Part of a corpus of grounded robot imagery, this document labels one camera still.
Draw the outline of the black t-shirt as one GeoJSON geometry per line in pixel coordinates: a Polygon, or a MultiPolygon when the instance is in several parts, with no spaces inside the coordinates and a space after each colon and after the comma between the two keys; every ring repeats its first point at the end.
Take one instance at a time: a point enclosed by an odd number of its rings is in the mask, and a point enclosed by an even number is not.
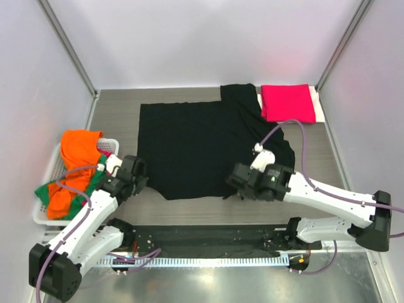
{"type": "Polygon", "coordinates": [[[147,186],[166,200],[235,194],[227,177],[237,163],[252,163],[255,144],[276,126],[262,117],[254,85],[221,86],[220,97],[141,105],[138,156],[147,186]]]}

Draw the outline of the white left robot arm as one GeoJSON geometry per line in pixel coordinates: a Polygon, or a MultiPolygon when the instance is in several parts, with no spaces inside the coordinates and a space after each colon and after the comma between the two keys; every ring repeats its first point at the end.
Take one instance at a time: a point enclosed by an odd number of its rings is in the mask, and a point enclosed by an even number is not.
{"type": "Polygon", "coordinates": [[[35,290],[36,302],[48,294],[67,302],[77,292],[83,277],[102,256],[118,248],[129,251],[134,245],[132,226],[121,220],[102,222],[131,196],[146,186],[146,161],[134,155],[111,155],[93,169],[106,175],[91,195],[63,184],[86,199],[80,212],[46,245],[36,243],[28,254],[28,283],[35,290]]]}

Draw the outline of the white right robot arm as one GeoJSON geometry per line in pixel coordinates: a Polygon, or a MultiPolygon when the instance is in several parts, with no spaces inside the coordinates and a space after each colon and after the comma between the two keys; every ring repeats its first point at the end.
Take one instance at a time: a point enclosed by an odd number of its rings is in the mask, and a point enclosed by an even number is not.
{"type": "Polygon", "coordinates": [[[355,241],[366,249],[386,252],[391,229],[391,195],[360,194],[327,185],[275,162],[275,155],[254,146],[252,164],[237,163],[227,183],[247,199],[283,201],[310,206],[332,215],[326,219],[292,218],[286,245],[300,249],[317,241],[355,241]]]}

